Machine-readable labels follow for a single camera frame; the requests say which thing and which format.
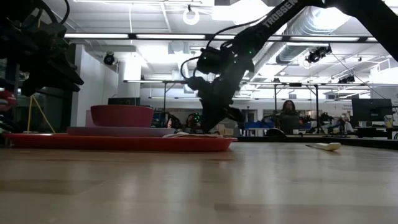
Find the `ceiling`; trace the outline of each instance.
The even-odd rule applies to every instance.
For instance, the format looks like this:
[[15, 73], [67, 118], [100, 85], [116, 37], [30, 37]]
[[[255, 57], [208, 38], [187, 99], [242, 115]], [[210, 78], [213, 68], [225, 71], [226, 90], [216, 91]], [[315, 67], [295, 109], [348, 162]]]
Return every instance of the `ceiling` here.
[[[62, 0], [44, 0], [51, 9], [60, 17], [65, 13], [65, 3]], [[240, 2], [251, 2], [251, 7], [245, 6]], [[186, 6], [171, 6], [168, 4], [148, 5], [148, 4], [104, 4], [103, 2], [70, 2], [70, 15], [67, 20], [69, 32], [97, 32], [97, 33], [184, 33], [184, 34], [212, 34], [225, 27], [233, 26], [239, 21], [245, 19], [253, 20], [253, 17], [259, 17], [267, 13], [271, 8], [265, 4], [259, 4], [261, 0], [240, 0], [235, 3], [235, 10], [224, 11], [232, 6], [214, 6], [214, 1], [204, 1], [204, 6], [193, 9], [199, 11], [200, 19], [195, 25], [188, 25], [183, 20], [183, 13]], [[274, 5], [277, 1], [265, 1], [269, 5]], [[229, 33], [238, 33], [241, 29], [230, 30]], [[342, 26], [334, 30], [333, 35], [371, 35], [363, 25], [355, 18], [349, 18]], [[204, 41], [184, 41], [189, 47], [204, 47]], [[145, 78], [156, 77], [158, 74], [171, 74], [173, 70], [178, 69], [178, 63], [181, 59], [175, 54], [169, 54], [168, 40], [90, 40], [82, 42], [89, 47], [93, 47], [98, 57], [103, 57], [108, 50], [105, 46], [136, 46], [139, 54], [143, 58], [142, 75]], [[213, 42], [217, 47], [222, 42]], [[331, 44], [333, 54], [327, 55], [324, 59], [311, 68], [304, 62], [308, 51], [303, 52], [294, 61], [287, 66], [270, 65], [262, 67], [254, 78], [254, 82], [269, 82], [272, 78], [278, 77], [282, 82], [307, 82], [310, 77], [319, 77], [318, 82], [332, 81], [337, 82], [339, 74], [347, 72], [347, 68], [354, 71], [356, 75], [364, 81], [368, 79], [369, 68], [378, 65], [381, 61], [388, 58], [389, 54], [379, 44]], [[128, 52], [117, 54], [119, 58], [127, 57]], [[195, 68], [196, 62], [189, 63], [189, 69]]]

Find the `security camera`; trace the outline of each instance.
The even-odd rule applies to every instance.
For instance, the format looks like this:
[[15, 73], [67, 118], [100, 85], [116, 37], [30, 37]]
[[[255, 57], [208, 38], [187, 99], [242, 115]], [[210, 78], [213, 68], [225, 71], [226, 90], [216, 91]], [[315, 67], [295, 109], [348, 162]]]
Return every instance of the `security camera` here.
[[114, 53], [113, 52], [106, 53], [106, 56], [104, 58], [104, 64], [105, 65], [114, 65], [115, 63], [116, 63], [116, 60], [114, 59]]

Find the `red object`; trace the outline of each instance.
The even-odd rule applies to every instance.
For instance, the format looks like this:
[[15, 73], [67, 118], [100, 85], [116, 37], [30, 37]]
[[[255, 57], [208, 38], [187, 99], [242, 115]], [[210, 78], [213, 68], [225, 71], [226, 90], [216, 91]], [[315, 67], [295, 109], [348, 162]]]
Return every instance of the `red object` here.
[[98, 105], [91, 107], [96, 126], [149, 128], [155, 110], [144, 106]]
[[174, 134], [171, 128], [126, 128], [126, 127], [69, 127], [72, 136], [119, 136], [119, 137], [163, 137]]
[[68, 134], [4, 134], [19, 149], [79, 149], [97, 151], [221, 152], [235, 138], [130, 138]]
[[8, 90], [0, 91], [0, 99], [6, 100], [8, 105], [15, 105], [17, 103], [17, 99], [14, 94]]

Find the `woman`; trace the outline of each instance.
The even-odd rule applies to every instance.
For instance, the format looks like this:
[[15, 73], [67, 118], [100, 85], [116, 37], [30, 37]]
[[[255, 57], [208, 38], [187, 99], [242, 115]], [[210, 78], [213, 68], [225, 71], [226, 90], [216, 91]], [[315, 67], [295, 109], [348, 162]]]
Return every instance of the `woman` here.
[[293, 134], [293, 130], [299, 129], [299, 113], [291, 100], [286, 100], [282, 107], [282, 112], [276, 117], [276, 127], [285, 134]]

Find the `ceiling duct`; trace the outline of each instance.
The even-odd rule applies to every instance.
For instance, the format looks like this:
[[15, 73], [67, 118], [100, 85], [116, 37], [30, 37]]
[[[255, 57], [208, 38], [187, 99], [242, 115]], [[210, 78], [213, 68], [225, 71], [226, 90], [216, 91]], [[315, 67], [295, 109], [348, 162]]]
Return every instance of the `ceiling duct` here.
[[[288, 25], [284, 31], [284, 35], [329, 35], [337, 28], [342, 26], [349, 16], [343, 14], [336, 8], [321, 9], [318, 7], [305, 8], [295, 19]], [[274, 43], [266, 54], [256, 63], [255, 74], [261, 67], [271, 58], [279, 64], [291, 63], [297, 56], [306, 51], [310, 45], [289, 45], [286, 43]]]

